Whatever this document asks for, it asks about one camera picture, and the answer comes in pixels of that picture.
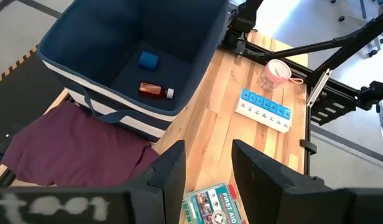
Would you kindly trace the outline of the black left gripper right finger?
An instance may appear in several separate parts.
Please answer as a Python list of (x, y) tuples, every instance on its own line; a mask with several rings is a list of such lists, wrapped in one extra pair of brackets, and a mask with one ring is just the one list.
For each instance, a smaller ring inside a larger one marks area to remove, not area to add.
[(383, 188), (332, 189), (238, 139), (232, 163), (250, 223), (383, 224)]

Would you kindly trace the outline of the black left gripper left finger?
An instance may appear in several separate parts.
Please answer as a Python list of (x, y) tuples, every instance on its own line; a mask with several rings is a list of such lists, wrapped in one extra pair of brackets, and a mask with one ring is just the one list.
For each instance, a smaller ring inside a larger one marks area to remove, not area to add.
[(120, 186), (0, 189), (0, 223), (178, 223), (185, 169), (179, 140)]

